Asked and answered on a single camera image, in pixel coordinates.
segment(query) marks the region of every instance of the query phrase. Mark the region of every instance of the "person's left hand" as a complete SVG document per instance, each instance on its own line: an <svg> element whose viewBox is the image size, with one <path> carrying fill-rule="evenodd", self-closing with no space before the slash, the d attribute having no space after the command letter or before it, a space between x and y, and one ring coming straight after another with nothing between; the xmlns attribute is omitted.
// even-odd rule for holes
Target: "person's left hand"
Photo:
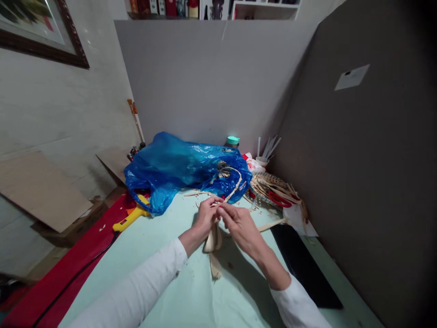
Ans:
<svg viewBox="0 0 437 328"><path fill-rule="evenodd" d="M211 207L214 202L223 203L224 200L220 197L210 197L201 202L199 212L197 213L197 220L193 225L193 228L198 230L203 241L208 237L209 231L217 217L217 206Z"/></svg>

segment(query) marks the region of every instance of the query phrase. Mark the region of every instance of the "light green table cover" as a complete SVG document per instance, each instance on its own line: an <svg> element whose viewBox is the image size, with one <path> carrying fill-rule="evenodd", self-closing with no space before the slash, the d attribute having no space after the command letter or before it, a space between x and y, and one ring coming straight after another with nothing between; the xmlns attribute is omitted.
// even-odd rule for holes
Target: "light green table cover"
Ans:
<svg viewBox="0 0 437 328"><path fill-rule="evenodd" d="M208 196L183 196L190 193L193 191L179 192L164 215L140 217L119 236L88 277L59 327L67 327L105 290L191 227L198 211L196 202ZM239 203L241 207L251 206L244 198ZM252 217L257 226L281 218L266 208L253 212ZM262 235L286 268L271 231ZM315 245L302 240L344 305L342 310L320 309L331 326L382 327L317 239L311 239ZM284 327L265 278L232 238L224 238L217 257L223 276L213 281L209 257L202 247L197 249L141 327Z"/></svg>

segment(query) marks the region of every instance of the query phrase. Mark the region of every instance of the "white cup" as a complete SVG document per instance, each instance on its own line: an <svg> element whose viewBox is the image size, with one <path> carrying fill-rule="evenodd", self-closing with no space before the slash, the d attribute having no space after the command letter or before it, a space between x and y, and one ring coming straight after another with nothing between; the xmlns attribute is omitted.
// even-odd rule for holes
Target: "white cup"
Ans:
<svg viewBox="0 0 437 328"><path fill-rule="evenodd" d="M269 161L262 157L262 156L257 156L256 161L263 167L265 168L267 166L267 164L269 163Z"/></svg>

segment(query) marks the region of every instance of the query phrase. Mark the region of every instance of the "blue plastic bag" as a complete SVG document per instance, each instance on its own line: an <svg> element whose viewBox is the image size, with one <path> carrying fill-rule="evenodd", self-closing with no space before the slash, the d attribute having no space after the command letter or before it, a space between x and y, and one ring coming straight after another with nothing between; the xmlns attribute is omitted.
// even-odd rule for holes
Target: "blue plastic bag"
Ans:
<svg viewBox="0 0 437 328"><path fill-rule="evenodd" d="M162 215L181 188L197 188L227 197L240 176L230 169L230 176L219 178L218 165L224 161L241 173L238 189L229 199L238 201L249 187L252 174L238 149L190 143L166 132L155 135L153 142L137 153L124 169L129 193L145 210ZM138 198L135 189L151 190L150 206Z"/></svg>

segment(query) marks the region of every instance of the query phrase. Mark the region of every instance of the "teal bottle cap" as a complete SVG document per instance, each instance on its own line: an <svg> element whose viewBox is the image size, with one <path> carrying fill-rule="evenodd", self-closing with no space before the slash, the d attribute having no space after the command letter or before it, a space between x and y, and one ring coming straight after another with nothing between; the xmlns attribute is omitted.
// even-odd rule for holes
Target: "teal bottle cap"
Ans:
<svg viewBox="0 0 437 328"><path fill-rule="evenodd" d="M228 137L228 144L238 144L238 141L240 141L240 138L232 136Z"/></svg>

